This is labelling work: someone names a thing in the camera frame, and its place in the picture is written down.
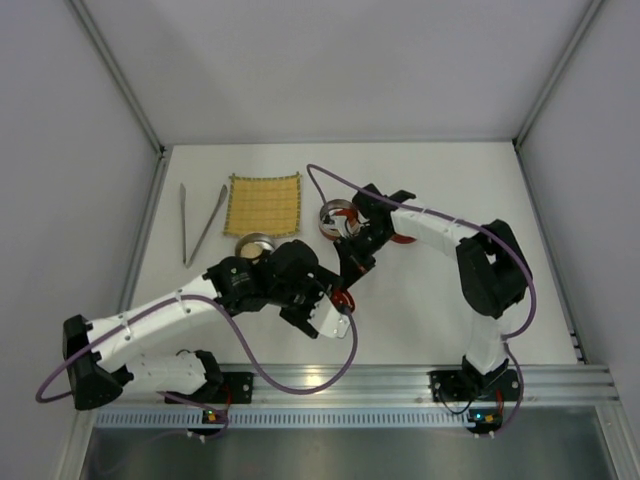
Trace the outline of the steel tongs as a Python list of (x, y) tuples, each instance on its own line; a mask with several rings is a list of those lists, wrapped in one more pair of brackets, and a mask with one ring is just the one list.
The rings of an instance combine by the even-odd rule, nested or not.
[(212, 206), (212, 209), (206, 220), (197, 224), (200, 227), (197, 238), (194, 242), (189, 240), (189, 235), (194, 233), (193, 229), (189, 228), (188, 222), (188, 210), (187, 210), (187, 200), (188, 200), (188, 190), (184, 183), (179, 184), (178, 189), (178, 198), (179, 198), (179, 211), (180, 211), (180, 231), (181, 231), (181, 260), (182, 265), (189, 269), (194, 264), (204, 241), (207, 238), (209, 230), (211, 226), (221, 211), (223, 205), (226, 202), (227, 196), (229, 193), (229, 188), (226, 184), (223, 184), (219, 190), (219, 194), (215, 203)]

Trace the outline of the beige rice ball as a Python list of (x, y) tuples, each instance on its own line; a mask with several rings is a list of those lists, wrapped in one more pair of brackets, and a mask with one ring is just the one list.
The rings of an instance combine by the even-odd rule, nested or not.
[(250, 242), (244, 244), (240, 250), (240, 256), (248, 260), (258, 259), (264, 251), (264, 248), (259, 243)]

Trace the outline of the steel bowl red base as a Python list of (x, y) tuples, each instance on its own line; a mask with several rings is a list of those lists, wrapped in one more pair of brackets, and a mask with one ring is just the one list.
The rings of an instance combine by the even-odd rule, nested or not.
[(263, 254), (270, 254), (276, 248), (275, 240), (261, 232), (253, 232), (242, 236), (235, 245), (236, 257), (257, 260)]
[(353, 237), (361, 228), (359, 212), (350, 201), (329, 200), (319, 211), (318, 228), (321, 235), (330, 241)]

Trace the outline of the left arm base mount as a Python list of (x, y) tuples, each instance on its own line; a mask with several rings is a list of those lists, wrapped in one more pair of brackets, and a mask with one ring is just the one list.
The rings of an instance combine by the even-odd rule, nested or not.
[(205, 384), (193, 394), (172, 395), (199, 404), (250, 404), (253, 395), (254, 375), (248, 371), (221, 371), (205, 374)]

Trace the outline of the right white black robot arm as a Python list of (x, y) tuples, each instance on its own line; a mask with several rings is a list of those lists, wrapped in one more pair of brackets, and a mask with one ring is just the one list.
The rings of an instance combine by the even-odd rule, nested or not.
[(334, 242), (343, 287), (349, 289), (375, 266), (375, 254), (388, 242), (420, 242), (454, 261), (464, 300), (472, 311), (472, 336), (459, 369), (438, 379), (435, 399), (446, 404), (474, 401), (496, 390), (511, 361), (498, 321), (507, 309), (534, 296), (533, 275), (511, 227), (502, 220), (476, 225), (412, 205), (414, 194), (390, 196), (375, 185), (352, 199), (359, 227)]

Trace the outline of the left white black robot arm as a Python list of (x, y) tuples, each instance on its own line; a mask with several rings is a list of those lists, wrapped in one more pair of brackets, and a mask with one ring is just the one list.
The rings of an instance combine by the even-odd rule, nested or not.
[(173, 400), (205, 403), (224, 384), (210, 352), (153, 357), (150, 350), (224, 312), (229, 317), (279, 308), (288, 324), (315, 339), (344, 336), (352, 296), (314, 251), (294, 240), (273, 251), (244, 246), (192, 281), (155, 301), (111, 317), (81, 315), (63, 324), (63, 358), (74, 406), (107, 405), (124, 394), (167, 392)]

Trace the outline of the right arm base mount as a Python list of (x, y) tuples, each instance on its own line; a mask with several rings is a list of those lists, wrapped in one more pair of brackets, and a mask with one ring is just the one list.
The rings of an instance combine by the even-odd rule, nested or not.
[(431, 395), (436, 403), (493, 402), (498, 394), (506, 402), (515, 402), (521, 393), (521, 381), (515, 369), (477, 376), (462, 369), (432, 370), (428, 373)]

